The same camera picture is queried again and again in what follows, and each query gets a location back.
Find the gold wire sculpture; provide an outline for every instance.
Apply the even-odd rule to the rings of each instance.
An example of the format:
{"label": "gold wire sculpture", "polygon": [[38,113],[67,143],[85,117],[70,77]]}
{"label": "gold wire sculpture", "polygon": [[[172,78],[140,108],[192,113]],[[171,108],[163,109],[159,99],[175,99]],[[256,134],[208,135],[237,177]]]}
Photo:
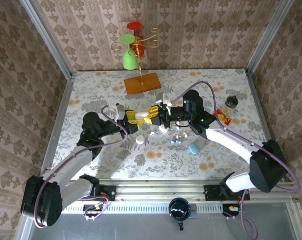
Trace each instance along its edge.
{"label": "gold wire sculpture", "polygon": [[[141,84],[142,84],[142,85],[143,85],[143,80],[142,80],[143,74],[142,74],[141,58],[140,58],[141,51],[140,51],[140,49],[139,49],[139,46],[142,46],[142,47],[144,47],[144,48],[158,48],[159,45],[160,45],[159,41],[156,40],[156,39],[153,39],[153,40],[151,41],[150,45],[145,45],[145,44],[144,44],[145,41],[148,41],[148,40],[150,40],[150,39],[156,37],[156,36],[160,33],[160,30],[159,30],[157,27],[152,28],[151,33],[153,33],[153,35],[150,36],[150,37],[148,37],[148,38],[146,38],[146,39],[142,39],[142,38],[141,38],[141,35],[142,35],[142,33],[143,33],[143,30],[144,30],[144,26],[142,25],[142,27],[139,29],[139,35],[138,35],[138,36],[135,36],[135,35],[134,35],[134,36],[135,36],[135,40],[134,40],[133,43],[130,44],[130,45],[133,45],[133,46],[134,46],[134,47],[131,47],[131,49],[134,49],[134,52],[135,52],[136,54],[135,54],[135,55],[132,55],[132,54],[130,53],[131,51],[128,52],[130,56],[134,56],[134,57],[136,56],[136,57],[138,58],[138,67],[139,67],[139,70],[140,70]],[[118,30],[116,30],[116,31],[113,33],[113,35],[114,35],[115,37],[118,38],[118,37],[122,36],[121,32],[124,32],[125,34],[127,34],[127,32],[126,32],[124,29],[118,29]],[[118,42],[118,41],[114,42],[114,43],[111,45],[111,49],[112,49],[113,51],[115,51],[115,52],[121,50],[122,47],[121,47],[121,45],[119,45],[119,44],[121,44],[121,42]]]}

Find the wooden base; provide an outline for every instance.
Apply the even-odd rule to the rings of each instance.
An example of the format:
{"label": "wooden base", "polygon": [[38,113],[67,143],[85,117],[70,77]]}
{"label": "wooden base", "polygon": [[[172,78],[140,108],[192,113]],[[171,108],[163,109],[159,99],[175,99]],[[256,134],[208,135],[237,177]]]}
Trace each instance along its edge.
{"label": "wooden base", "polygon": [[124,80],[126,91],[129,96],[151,91],[154,89],[160,89],[162,87],[155,72],[143,75],[142,80],[143,84],[141,84],[141,76],[136,76],[134,78],[128,78]]}

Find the table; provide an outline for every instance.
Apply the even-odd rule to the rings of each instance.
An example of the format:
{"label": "table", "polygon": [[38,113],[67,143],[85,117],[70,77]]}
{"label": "table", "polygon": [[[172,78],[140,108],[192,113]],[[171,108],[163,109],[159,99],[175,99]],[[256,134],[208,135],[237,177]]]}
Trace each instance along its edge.
{"label": "table", "polygon": [[[52,166],[61,162],[75,147],[82,131],[82,118],[86,112],[100,113],[107,104],[120,103],[125,109],[145,112],[155,105],[155,97],[164,92],[166,99],[173,100],[191,84],[205,80],[213,87],[217,105],[220,108],[226,97],[237,96],[239,104],[229,125],[248,137],[264,140],[257,109],[253,100],[248,79],[243,69],[185,69],[149,70],[144,74],[156,72],[162,88],[128,96],[124,79],[139,75],[139,71],[84,71],[78,72],[73,91],[64,117],[61,134]],[[205,110],[213,113],[212,94],[207,86],[200,84],[193,89],[203,98]],[[181,106],[182,100],[175,106]],[[188,137],[181,138],[181,144],[170,141],[176,134],[185,132]],[[142,145],[135,142],[137,135],[144,135]],[[105,143],[120,140],[120,134],[103,138]],[[188,147],[193,141],[201,146],[201,151],[193,155]],[[104,147],[99,156],[82,168],[73,179],[82,174],[97,178],[223,178],[230,172],[241,173],[249,165],[237,154],[218,143],[204,140],[189,128],[177,130],[172,124],[168,133],[161,132],[157,126],[143,124],[142,129],[129,135],[127,141]]]}

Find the small white object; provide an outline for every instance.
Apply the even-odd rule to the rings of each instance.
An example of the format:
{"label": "small white object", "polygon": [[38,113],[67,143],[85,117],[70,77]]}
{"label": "small white object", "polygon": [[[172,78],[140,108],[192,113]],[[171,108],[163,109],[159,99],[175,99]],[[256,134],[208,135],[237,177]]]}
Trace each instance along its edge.
{"label": "small white object", "polygon": [[143,135],[138,135],[136,136],[135,141],[137,144],[143,144],[145,141],[145,137]]}
{"label": "small white object", "polygon": [[149,112],[147,112],[147,111],[137,112],[135,114],[135,119],[136,120],[143,120],[148,115],[149,115]]}
{"label": "small white object", "polygon": [[169,131],[169,128],[165,128],[164,124],[159,126],[159,130],[161,130],[163,133],[167,133]]}

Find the black lid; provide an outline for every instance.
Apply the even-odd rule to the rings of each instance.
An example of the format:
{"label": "black lid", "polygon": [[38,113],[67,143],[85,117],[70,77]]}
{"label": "black lid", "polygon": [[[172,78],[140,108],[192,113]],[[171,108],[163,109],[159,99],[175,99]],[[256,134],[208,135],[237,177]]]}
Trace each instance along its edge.
{"label": "black lid", "polygon": [[236,96],[229,96],[225,101],[225,105],[231,109],[236,108],[237,104],[239,104],[239,101]]}

